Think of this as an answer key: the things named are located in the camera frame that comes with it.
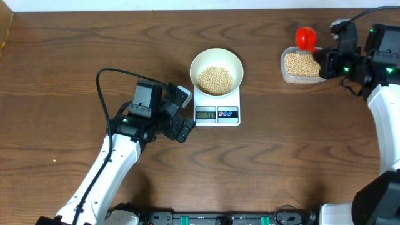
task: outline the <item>white wall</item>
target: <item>white wall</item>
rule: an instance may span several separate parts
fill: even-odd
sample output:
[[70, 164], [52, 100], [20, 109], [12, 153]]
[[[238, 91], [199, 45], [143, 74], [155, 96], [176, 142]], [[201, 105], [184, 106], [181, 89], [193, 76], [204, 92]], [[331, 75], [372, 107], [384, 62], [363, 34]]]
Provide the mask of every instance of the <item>white wall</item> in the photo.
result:
[[14, 12], [372, 8], [400, 5], [400, 0], [4, 0], [4, 2]]

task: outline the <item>white bowl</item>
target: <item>white bowl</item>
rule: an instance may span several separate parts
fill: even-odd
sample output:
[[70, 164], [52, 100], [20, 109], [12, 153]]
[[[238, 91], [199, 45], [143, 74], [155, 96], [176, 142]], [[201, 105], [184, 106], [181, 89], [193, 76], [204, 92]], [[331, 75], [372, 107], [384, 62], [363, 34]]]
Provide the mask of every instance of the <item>white bowl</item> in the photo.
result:
[[[231, 74], [233, 81], [229, 93], [215, 96], [201, 91], [199, 87], [199, 76], [209, 66], [225, 68]], [[218, 48], [208, 49], [194, 58], [190, 67], [190, 79], [192, 80], [193, 85], [197, 87], [203, 95], [209, 98], [223, 98], [239, 88], [239, 85], [243, 80], [243, 65], [239, 58], [228, 50]]]

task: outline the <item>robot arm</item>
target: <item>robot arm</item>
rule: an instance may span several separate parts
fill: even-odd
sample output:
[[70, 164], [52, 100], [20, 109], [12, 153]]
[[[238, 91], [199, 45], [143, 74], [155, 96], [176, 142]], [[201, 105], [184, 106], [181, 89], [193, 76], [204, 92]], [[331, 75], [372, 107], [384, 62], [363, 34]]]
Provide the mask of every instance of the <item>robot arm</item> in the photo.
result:
[[374, 117], [381, 170], [400, 169], [400, 85], [378, 85], [367, 99], [368, 107]]
[[[103, 70], [133, 74], [113, 68]], [[98, 76], [97, 90], [102, 100]], [[163, 89], [167, 91], [165, 98], [162, 98]], [[109, 134], [104, 138], [99, 156], [78, 190], [54, 219], [41, 217], [37, 224], [137, 225], [138, 217], [131, 212], [117, 210], [107, 220], [106, 213], [126, 173], [138, 161], [147, 143], [155, 141], [160, 133], [180, 143], [186, 140], [196, 123], [190, 118], [183, 119], [178, 112], [186, 107], [191, 98], [191, 92], [182, 86], [177, 87], [172, 83], [166, 86], [151, 79], [138, 81], [133, 102], [123, 104], [116, 116], [107, 122]], [[127, 107], [128, 114], [123, 115]]]
[[[379, 7], [368, 12], [400, 7]], [[374, 117], [381, 155], [380, 176], [359, 191], [353, 202], [321, 206], [320, 225], [400, 224], [400, 27], [374, 24], [364, 50], [357, 47], [354, 20], [340, 20], [331, 26], [338, 47], [314, 53], [321, 65], [320, 76], [344, 76], [361, 85]]]
[[[114, 152], [109, 159], [109, 163], [107, 163], [107, 166], [86, 197], [86, 203], [81, 210], [77, 224], [103, 224], [106, 213], [121, 182], [133, 164], [139, 159], [141, 154], [139, 141], [133, 141], [131, 137], [122, 134], [114, 134], [112, 139]], [[66, 224], [73, 223], [78, 204], [90, 182], [99, 171], [104, 159], [107, 157], [108, 148], [109, 137], [106, 136], [99, 156], [81, 186], [67, 204], [58, 211], [56, 217], [60, 218], [62, 222]]]

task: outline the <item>wooden table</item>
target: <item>wooden table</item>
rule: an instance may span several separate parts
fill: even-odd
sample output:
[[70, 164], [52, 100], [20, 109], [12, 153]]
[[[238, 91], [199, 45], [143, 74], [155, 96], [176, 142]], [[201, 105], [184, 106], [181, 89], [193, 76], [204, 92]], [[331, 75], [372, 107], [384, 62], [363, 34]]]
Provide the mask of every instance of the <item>wooden table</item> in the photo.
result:
[[[299, 26], [334, 45], [329, 25], [360, 9], [17, 13], [0, 61], [0, 224], [53, 217], [98, 155], [106, 122], [95, 75], [134, 71], [193, 90], [189, 67], [209, 48], [245, 68], [239, 127], [197, 127], [184, 144], [148, 144], [112, 205], [176, 211], [274, 211], [352, 201], [379, 171], [373, 117], [333, 79], [283, 81], [282, 52]], [[400, 25], [396, 12], [357, 21], [360, 46], [372, 23]], [[137, 79], [105, 73], [110, 114]], [[183, 115], [191, 116], [193, 105]]]

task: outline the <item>kitchen scale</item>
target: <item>kitchen scale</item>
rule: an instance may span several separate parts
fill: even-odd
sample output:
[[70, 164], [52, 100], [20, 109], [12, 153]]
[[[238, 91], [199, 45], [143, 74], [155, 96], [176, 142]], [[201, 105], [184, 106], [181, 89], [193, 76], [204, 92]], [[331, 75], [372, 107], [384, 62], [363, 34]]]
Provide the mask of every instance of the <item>kitchen scale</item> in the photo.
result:
[[[229, 93], [213, 96], [199, 88], [199, 75], [209, 66], [226, 69], [232, 76]], [[231, 51], [225, 49], [208, 49], [193, 60], [190, 78], [194, 84], [193, 119], [197, 126], [238, 126], [240, 120], [240, 88], [243, 80], [243, 65]]]
[[194, 87], [196, 126], [238, 126], [240, 124], [240, 89], [228, 96], [211, 98]]

